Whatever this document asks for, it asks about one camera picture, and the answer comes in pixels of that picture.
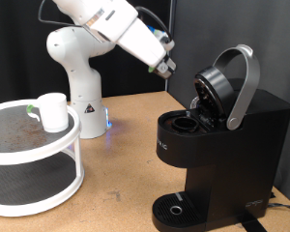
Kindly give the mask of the black-padded gripper finger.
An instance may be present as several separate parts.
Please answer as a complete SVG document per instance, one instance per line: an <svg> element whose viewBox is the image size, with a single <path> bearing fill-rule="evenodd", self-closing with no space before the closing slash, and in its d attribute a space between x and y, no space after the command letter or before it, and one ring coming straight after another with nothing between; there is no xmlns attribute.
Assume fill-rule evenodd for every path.
<svg viewBox="0 0 290 232"><path fill-rule="evenodd" d="M174 73L176 71L176 64L169 56L165 57L164 62L168 66L170 72Z"/></svg>

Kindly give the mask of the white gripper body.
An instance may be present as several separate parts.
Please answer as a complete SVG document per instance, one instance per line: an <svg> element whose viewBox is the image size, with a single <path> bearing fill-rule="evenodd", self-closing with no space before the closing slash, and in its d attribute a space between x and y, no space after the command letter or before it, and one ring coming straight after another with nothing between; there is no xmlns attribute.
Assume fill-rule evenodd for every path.
<svg viewBox="0 0 290 232"><path fill-rule="evenodd" d="M119 38L117 45L152 68L166 54L158 39L139 18Z"/></svg>

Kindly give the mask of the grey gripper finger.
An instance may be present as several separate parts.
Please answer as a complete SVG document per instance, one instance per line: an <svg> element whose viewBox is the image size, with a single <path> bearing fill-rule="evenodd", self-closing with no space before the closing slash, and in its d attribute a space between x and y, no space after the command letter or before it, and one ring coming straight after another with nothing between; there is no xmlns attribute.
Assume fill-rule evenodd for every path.
<svg viewBox="0 0 290 232"><path fill-rule="evenodd" d="M163 79L168 79L173 74L173 70L165 62L161 62L157 67L154 68L154 73Z"/></svg>

